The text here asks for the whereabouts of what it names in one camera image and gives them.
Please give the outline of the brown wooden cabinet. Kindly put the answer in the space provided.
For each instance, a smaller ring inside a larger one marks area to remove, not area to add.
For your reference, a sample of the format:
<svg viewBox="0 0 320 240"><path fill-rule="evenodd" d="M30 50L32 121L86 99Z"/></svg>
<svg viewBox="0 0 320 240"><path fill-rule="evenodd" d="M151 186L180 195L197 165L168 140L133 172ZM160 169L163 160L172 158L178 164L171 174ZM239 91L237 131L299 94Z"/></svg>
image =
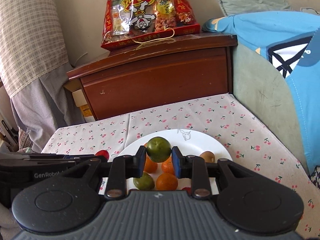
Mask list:
<svg viewBox="0 0 320 240"><path fill-rule="evenodd" d="M233 90L231 34L200 33L137 44L68 72L96 120Z"/></svg>

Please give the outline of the green citrus fruit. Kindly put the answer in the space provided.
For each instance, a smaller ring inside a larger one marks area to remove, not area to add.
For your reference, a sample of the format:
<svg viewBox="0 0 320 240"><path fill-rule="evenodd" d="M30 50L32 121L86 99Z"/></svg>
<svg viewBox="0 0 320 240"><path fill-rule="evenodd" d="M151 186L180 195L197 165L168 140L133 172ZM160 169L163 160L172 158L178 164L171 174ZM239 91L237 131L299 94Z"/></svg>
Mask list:
<svg viewBox="0 0 320 240"><path fill-rule="evenodd" d="M153 162L162 163L171 156L171 144L163 137L154 137L146 143L146 152Z"/></svg>
<svg viewBox="0 0 320 240"><path fill-rule="evenodd" d="M153 178L146 172L140 178L134 178L133 183L140 191L150 191L155 188L155 182Z"/></svg>

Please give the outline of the red cherry tomato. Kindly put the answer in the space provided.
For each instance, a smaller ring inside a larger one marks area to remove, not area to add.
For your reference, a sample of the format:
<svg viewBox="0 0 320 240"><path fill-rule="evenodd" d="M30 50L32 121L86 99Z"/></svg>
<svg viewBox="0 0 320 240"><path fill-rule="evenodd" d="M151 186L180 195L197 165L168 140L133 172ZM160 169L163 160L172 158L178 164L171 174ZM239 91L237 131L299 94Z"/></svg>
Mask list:
<svg viewBox="0 0 320 240"><path fill-rule="evenodd" d="M183 187L182 191L186 191L189 195L191 195L191 187Z"/></svg>
<svg viewBox="0 0 320 240"><path fill-rule="evenodd" d="M109 157L110 157L110 155L109 155L107 150L100 150L95 154L95 156L102 156L102 157L104 157L106 159L106 161L108 161Z"/></svg>

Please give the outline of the orange tangerine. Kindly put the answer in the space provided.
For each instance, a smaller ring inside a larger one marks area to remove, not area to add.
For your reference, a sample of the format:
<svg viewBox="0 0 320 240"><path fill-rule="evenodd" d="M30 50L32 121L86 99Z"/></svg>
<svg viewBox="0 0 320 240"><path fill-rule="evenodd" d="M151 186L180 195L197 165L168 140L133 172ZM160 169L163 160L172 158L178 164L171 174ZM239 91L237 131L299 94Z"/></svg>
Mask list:
<svg viewBox="0 0 320 240"><path fill-rule="evenodd" d="M158 191L175 191L178 187L178 179L170 173L161 174L156 180Z"/></svg>
<svg viewBox="0 0 320 240"><path fill-rule="evenodd" d="M149 156L146 156L146 162L145 162L145 166L144 166L144 172L149 173L149 174L153 174L156 173L158 168L158 164L154 161L152 161Z"/></svg>
<svg viewBox="0 0 320 240"><path fill-rule="evenodd" d="M174 170L171 158L167 159L165 162L161 164L161 169L164 173L169 173L172 175L175 174L175 170Z"/></svg>

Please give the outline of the blue cartoon pillow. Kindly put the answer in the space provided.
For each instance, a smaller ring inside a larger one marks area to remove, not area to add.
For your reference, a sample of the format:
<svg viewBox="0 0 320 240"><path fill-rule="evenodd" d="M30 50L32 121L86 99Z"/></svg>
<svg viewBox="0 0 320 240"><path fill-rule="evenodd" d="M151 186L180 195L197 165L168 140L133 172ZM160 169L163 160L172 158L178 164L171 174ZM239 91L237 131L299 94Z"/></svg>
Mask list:
<svg viewBox="0 0 320 240"><path fill-rule="evenodd" d="M319 166L319 16L266 11L208 20L207 33L235 35L282 74L296 110L306 172Z"/></svg>

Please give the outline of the checkered cloth cover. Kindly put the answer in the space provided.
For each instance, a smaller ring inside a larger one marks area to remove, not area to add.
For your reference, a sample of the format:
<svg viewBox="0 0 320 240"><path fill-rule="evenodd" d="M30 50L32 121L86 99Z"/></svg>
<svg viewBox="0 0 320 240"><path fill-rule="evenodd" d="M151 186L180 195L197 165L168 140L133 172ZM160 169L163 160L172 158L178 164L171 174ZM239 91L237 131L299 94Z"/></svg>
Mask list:
<svg viewBox="0 0 320 240"><path fill-rule="evenodd" d="M54 0L1 0L1 80L34 152L84 122L64 87L71 68Z"/></svg>

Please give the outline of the cherry print tablecloth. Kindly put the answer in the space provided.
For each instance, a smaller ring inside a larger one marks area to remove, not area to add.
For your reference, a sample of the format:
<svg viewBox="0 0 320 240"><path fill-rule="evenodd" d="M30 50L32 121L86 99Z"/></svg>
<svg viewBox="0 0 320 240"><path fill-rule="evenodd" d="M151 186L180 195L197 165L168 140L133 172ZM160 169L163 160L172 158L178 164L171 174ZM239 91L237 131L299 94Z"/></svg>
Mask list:
<svg viewBox="0 0 320 240"><path fill-rule="evenodd" d="M319 236L319 189L299 161L249 110L229 94L148 108L112 118L58 129L44 153L116 157L136 140L147 142L160 131L181 138L198 131L219 141L234 162L296 191L304 203L297 227L303 237Z"/></svg>

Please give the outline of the white floral plate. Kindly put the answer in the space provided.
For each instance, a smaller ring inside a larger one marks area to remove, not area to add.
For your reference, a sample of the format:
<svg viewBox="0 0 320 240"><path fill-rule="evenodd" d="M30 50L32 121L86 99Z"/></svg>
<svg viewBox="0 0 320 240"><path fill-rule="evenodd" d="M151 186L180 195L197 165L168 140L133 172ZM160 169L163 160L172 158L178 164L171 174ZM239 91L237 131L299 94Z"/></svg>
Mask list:
<svg viewBox="0 0 320 240"><path fill-rule="evenodd" d="M189 129L169 129L155 133L148 134L140 139L128 144L119 156L122 155L135 155L140 146L144 146L150 139L154 137L163 137L170 142L171 147L177 146L183 156L195 155L200 156L203 152L210 151L215 155L215 160L220 158L226 158L232 160L227 149L213 137L198 131ZM150 174L153 181L156 184L157 178L163 173L161 164L158 164L157 171ZM108 178L103 178L103 182L100 186L99 194L105 193L106 183ZM127 179L127 190L137 189L133 183L133 178ZM219 194L215 178L210 178L210 184L212 188L212 194ZM177 190L181 190L184 187L191 187L191 180L188 178L178 179Z"/></svg>

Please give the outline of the cardboard box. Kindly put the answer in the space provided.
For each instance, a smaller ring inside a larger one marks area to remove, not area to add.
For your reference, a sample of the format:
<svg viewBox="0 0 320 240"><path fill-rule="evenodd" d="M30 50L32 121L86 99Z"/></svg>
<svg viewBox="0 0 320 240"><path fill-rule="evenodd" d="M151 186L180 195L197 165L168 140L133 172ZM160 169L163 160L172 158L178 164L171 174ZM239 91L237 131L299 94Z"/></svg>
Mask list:
<svg viewBox="0 0 320 240"><path fill-rule="evenodd" d="M72 93L76 107L78 107L86 122L94 122L95 118L91 112L89 104L82 91L82 85L79 79L67 81L63 85L67 90Z"/></svg>

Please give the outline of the red snack gift pack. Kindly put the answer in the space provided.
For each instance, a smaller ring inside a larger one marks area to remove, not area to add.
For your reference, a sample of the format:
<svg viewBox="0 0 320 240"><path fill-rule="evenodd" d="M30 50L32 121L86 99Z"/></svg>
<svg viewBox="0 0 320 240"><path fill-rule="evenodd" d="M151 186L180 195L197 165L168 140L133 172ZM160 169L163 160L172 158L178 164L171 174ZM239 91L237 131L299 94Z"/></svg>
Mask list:
<svg viewBox="0 0 320 240"><path fill-rule="evenodd" d="M199 32L187 0L107 0L101 47L112 51Z"/></svg>

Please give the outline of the striped patterned blanket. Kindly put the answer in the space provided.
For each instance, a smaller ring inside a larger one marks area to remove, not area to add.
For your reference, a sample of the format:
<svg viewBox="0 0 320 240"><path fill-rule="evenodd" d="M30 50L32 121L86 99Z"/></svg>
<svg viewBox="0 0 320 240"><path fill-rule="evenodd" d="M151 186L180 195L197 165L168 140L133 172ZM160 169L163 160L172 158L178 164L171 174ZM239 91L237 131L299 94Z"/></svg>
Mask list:
<svg viewBox="0 0 320 240"><path fill-rule="evenodd" d="M18 153L31 153L33 142L29 135L20 127L18 128Z"/></svg>

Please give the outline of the brown kiwi fruit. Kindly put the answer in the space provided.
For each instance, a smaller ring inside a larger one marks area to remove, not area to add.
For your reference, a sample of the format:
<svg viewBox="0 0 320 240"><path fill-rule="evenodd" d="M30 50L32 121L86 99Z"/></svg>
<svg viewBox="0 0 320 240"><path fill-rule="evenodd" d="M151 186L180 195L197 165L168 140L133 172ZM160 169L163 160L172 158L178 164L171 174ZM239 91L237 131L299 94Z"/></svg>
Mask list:
<svg viewBox="0 0 320 240"><path fill-rule="evenodd" d="M215 155L213 152L205 151L200 154L200 157L207 163L215 163Z"/></svg>

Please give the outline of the green sofa cover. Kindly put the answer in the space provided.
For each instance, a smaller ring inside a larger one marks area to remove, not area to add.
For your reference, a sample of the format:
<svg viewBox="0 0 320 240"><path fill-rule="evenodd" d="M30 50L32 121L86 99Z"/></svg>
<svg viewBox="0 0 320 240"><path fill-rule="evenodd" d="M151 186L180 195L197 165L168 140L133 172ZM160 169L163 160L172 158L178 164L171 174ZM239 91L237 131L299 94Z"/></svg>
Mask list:
<svg viewBox="0 0 320 240"><path fill-rule="evenodd" d="M224 15L291 11L287 0L218 0ZM260 119L306 170L302 137L289 87L272 64L239 41L233 50L234 96Z"/></svg>

